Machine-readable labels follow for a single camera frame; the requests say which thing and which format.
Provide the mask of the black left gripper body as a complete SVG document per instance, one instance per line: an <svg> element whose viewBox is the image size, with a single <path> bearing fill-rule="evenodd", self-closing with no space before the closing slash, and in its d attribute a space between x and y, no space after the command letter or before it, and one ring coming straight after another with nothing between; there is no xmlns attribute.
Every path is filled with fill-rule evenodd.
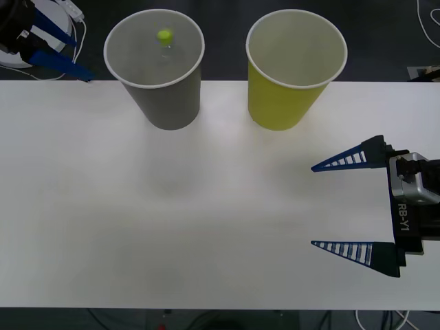
<svg viewBox="0 0 440 330"><path fill-rule="evenodd" d="M37 65L36 56L47 43L32 32L32 27L43 29L45 19L32 1L1 1L1 51L20 54L25 63Z"/></svg>

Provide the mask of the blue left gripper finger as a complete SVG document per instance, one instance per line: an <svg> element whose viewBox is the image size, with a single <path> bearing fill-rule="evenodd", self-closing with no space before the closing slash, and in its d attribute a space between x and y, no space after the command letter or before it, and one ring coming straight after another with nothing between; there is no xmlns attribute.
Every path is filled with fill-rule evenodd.
<svg viewBox="0 0 440 330"><path fill-rule="evenodd" d="M74 25L61 5L36 5L32 31L50 47L77 45Z"/></svg>
<svg viewBox="0 0 440 330"><path fill-rule="evenodd" d="M31 55L28 59L28 63L54 69L85 82L94 79L94 74L91 71L81 65L73 63L71 60L57 52L48 54L44 51L38 50Z"/></svg>

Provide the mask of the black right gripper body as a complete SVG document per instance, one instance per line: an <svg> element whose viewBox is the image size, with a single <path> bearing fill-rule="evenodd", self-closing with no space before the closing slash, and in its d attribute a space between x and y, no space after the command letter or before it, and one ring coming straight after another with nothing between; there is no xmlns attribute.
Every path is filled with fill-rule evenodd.
<svg viewBox="0 0 440 330"><path fill-rule="evenodd" d="M386 169L395 245L423 254L424 241L439 240L439 160L395 151Z"/></svg>

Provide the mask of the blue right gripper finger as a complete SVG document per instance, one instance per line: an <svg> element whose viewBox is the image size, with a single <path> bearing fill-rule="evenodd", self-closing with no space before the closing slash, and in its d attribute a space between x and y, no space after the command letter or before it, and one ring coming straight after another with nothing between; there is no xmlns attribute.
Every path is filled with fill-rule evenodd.
<svg viewBox="0 0 440 330"><path fill-rule="evenodd" d="M405 256L391 242L311 241L313 246L383 275L399 278Z"/></svg>
<svg viewBox="0 0 440 330"><path fill-rule="evenodd" d="M343 171L386 166L387 145L383 135L376 135L311 167L313 172Z"/></svg>

